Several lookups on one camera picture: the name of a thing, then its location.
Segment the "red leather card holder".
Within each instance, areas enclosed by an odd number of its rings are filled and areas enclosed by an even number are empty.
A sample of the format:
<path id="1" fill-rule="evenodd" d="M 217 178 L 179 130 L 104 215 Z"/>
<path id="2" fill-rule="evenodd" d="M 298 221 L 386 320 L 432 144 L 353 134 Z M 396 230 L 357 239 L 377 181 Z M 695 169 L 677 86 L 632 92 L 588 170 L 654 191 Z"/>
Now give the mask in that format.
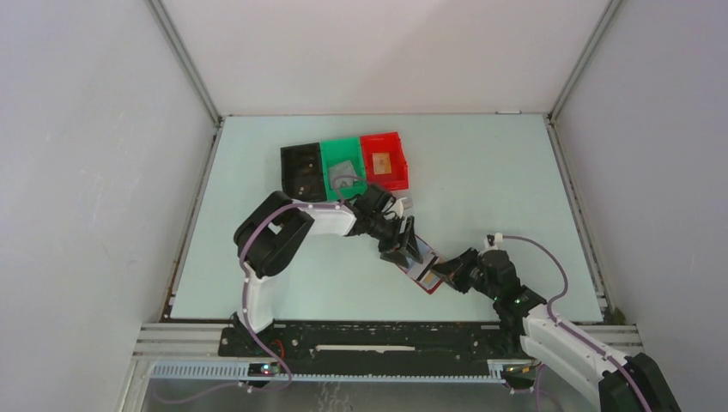
<path id="1" fill-rule="evenodd" d="M 441 257 L 430 244 L 420 237 L 417 237 L 417 245 L 423 261 L 418 263 L 408 258 L 407 264 L 398 264 L 397 267 L 427 294 L 433 294 L 442 283 L 442 280 L 432 271 L 432 268 L 440 262 Z"/>

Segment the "orange tan credit card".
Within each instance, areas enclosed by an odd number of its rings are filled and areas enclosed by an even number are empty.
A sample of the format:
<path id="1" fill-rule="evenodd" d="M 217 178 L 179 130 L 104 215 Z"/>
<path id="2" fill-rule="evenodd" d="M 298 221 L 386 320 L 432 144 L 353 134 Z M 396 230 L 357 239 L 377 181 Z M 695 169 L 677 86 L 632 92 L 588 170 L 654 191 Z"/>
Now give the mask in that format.
<path id="1" fill-rule="evenodd" d="M 434 273 L 422 273 L 417 279 L 417 283 L 429 294 L 433 293 L 442 283 L 442 280 Z"/>

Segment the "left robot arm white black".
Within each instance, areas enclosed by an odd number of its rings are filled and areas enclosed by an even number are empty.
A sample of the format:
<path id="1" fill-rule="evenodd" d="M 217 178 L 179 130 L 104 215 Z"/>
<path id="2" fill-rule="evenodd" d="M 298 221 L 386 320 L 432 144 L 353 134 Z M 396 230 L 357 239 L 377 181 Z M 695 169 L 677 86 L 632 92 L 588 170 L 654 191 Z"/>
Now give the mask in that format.
<path id="1" fill-rule="evenodd" d="M 240 309 L 244 325 L 238 345 L 251 357 L 268 353 L 276 277 L 291 263 L 309 235 L 352 237 L 365 234 L 377 241 L 379 256 L 405 267 L 422 263 L 415 219 L 403 212 L 397 198 L 380 185 L 332 203 L 307 203 L 282 191 L 272 192 L 236 229 L 234 243 L 244 272 Z"/>

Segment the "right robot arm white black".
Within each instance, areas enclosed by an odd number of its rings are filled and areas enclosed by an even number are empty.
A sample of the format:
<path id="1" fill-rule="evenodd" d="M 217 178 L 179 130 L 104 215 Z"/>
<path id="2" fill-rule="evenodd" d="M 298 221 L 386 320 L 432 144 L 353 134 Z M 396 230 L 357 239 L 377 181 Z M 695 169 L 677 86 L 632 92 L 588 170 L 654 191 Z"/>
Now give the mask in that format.
<path id="1" fill-rule="evenodd" d="M 521 283 L 506 251 L 468 249 L 432 270 L 455 290 L 475 290 L 493 301 L 504 355 L 520 359 L 528 354 L 599 410 L 680 409 L 652 357 L 625 354 L 557 314 L 544 297 Z"/>

